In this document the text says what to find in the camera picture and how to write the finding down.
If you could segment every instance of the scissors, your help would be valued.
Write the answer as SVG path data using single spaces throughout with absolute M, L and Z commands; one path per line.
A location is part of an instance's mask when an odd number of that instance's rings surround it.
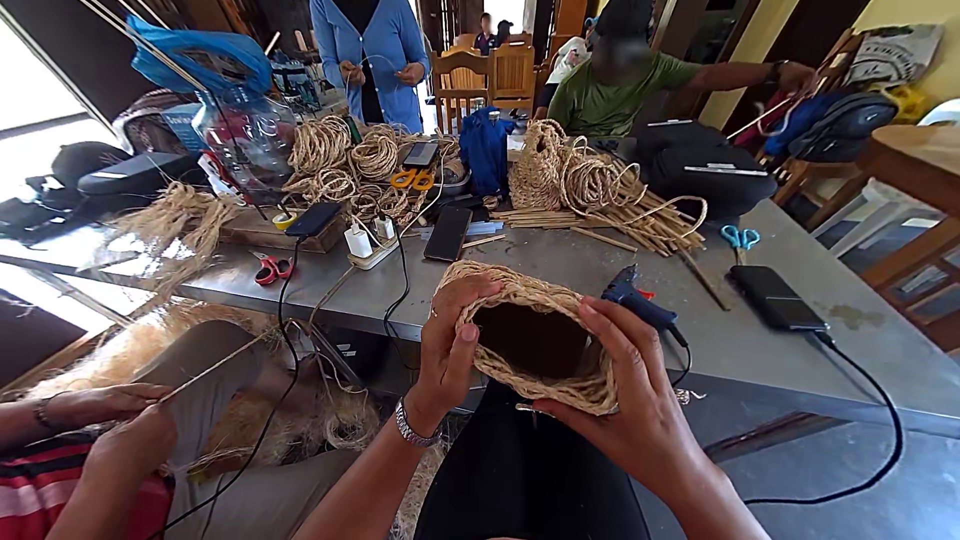
M 294 271 L 294 264 L 289 258 L 276 258 L 251 250 L 254 257 L 260 259 L 260 271 L 253 276 L 258 285 L 269 285 L 276 280 L 285 280 Z
M 426 191 L 433 187 L 433 173 L 428 169 L 411 169 L 398 172 L 390 178 L 390 185 L 396 188 L 410 186 L 417 191 Z
M 730 246 L 736 252 L 736 263 L 740 265 L 747 263 L 747 252 L 760 241 L 760 233 L 756 229 L 740 231 L 735 225 L 724 225 L 720 229 L 720 235 L 730 242 Z

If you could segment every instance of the table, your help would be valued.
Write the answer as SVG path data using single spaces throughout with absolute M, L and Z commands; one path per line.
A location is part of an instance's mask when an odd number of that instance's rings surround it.
M 748 262 L 777 269 L 784 279 L 832 326 L 845 352 L 880 381 L 900 409 L 909 430 L 960 438 L 960 367 L 944 355 L 869 286 L 771 201 L 743 216 L 741 226 L 763 239 Z M 839 358 L 823 352 L 814 339 L 769 330 L 752 309 L 720 282 L 734 263 L 733 251 L 716 232 L 704 231 L 708 249 L 694 257 L 732 306 L 721 310 L 676 257 L 641 250 L 634 254 L 571 231 L 505 229 L 505 240 L 465 250 L 464 258 L 506 264 L 515 270 L 598 295 L 627 264 L 636 262 L 636 285 L 657 292 L 656 302 L 680 315 L 679 327 L 690 342 L 694 364 L 684 388 L 701 393 L 728 392 L 802 411 L 755 432 L 710 445 L 714 460 L 745 454 L 849 421 L 887 424 L 888 412 L 873 390 Z M 92 253 L 103 233 L 77 230 L 30 250 L 0 240 L 0 262 L 72 274 Z M 430 298 L 445 265 L 421 258 L 425 242 L 403 240 L 410 294 L 394 314 L 404 339 L 418 341 Z M 284 254 L 281 250 L 265 252 Z M 346 245 L 326 255 L 304 254 L 290 282 L 284 313 L 306 318 L 313 306 L 348 269 Z M 224 246 L 220 264 L 186 283 L 180 294 L 198 300 L 275 312 L 278 286 L 252 280 L 259 262 L 247 249 Z M 78 275 L 137 286 L 143 262 L 131 260 L 103 271 Z M 384 309 L 403 291 L 400 257 L 390 255 L 369 272 L 355 271 L 320 309 L 318 317 L 336 326 L 383 333 Z M 682 349 L 664 339 L 667 368 L 679 372 Z
M 884 126 L 875 130 L 857 158 L 862 174 L 844 184 L 811 218 L 819 226 L 853 199 L 871 177 L 942 211 L 948 217 L 863 273 L 863 280 L 884 296 L 944 350 L 960 348 L 960 312 L 935 321 L 914 315 L 911 307 L 960 282 L 960 270 L 942 257 L 960 245 L 960 128 Z M 927 265 L 947 275 L 937 290 L 904 302 L 888 289 Z

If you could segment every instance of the glue gun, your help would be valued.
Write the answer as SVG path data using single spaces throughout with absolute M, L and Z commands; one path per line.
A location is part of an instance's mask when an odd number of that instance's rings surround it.
M 624 306 L 657 331 L 669 331 L 681 347 L 687 347 L 683 335 L 677 331 L 677 314 L 647 300 L 634 288 L 634 279 L 636 264 L 631 264 L 616 274 L 600 298 Z

